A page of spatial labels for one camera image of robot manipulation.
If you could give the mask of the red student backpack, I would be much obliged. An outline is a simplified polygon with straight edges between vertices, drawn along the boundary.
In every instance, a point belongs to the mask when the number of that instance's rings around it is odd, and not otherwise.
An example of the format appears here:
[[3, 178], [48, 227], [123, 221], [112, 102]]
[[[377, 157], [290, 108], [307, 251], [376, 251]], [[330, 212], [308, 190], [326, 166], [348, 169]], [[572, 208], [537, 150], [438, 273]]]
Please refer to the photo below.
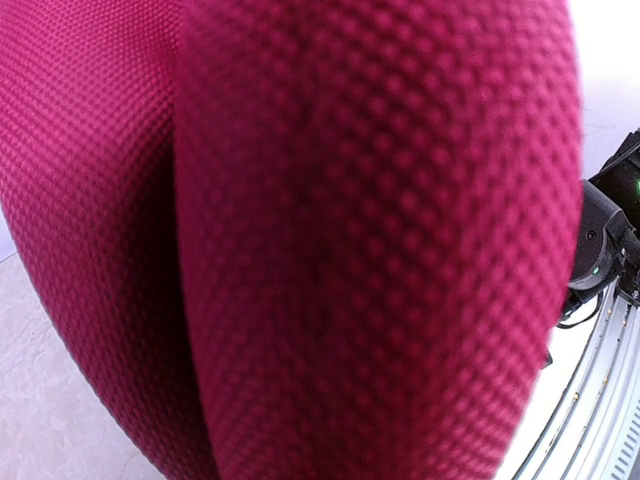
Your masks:
[[5, 1], [1, 204], [170, 479], [490, 479], [560, 316], [563, 1]]

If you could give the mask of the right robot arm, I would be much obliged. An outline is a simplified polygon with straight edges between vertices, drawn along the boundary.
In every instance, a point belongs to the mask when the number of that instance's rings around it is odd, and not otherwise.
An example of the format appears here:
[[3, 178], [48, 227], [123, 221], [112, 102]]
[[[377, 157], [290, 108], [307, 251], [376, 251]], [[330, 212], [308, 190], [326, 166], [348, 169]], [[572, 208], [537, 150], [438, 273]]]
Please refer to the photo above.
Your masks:
[[629, 133], [616, 152], [582, 182], [583, 206], [573, 271], [557, 326], [591, 299], [600, 307], [612, 283], [639, 304], [639, 132]]

